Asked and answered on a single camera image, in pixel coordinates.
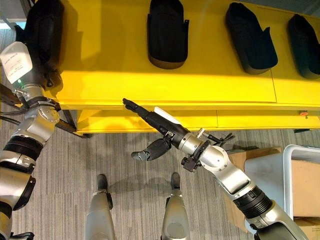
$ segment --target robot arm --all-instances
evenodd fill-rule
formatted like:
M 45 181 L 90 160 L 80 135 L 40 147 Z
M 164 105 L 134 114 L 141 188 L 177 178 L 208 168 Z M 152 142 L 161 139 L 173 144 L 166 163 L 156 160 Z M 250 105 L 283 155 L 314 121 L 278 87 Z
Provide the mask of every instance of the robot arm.
M 60 106 L 44 92 L 61 81 L 57 65 L 63 11 L 60 0 L 38 0 L 28 13 L 25 29 L 15 26 L 16 42 L 0 54 L 25 112 L 24 121 L 0 153 L 0 240 L 34 236 L 31 232 L 11 236 L 12 211 L 28 203 L 36 183 L 31 176 L 36 160 L 59 122 Z
M 163 146 L 158 146 L 157 154 L 153 153 L 153 145 L 159 145 L 160 139 L 151 143 L 145 150 L 132 153 L 133 158 L 142 161 L 153 160 L 166 153 L 172 144 L 188 155 L 181 162 L 185 169 L 194 172 L 197 167 L 202 166 L 213 174 L 224 192 L 245 215 L 250 226 L 257 230 L 255 239 L 308 239 L 274 200 L 269 199 L 243 171 L 231 163 L 223 148 L 200 139 L 203 130 L 195 136 L 163 110 L 156 109 L 157 113 L 149 112 L 125 98 L 123 103 L 127 109 L 138 113 L 164 136 L 163 140 L 161 139 Z
M 29 110 L 0 153 L 0 239 L 11 236 L 12 211 L 24 207 L 36 179 L 36 160 L 59 122 L 57 104 L 44 97 L 44 89 L 27 84 L 18 90 Z

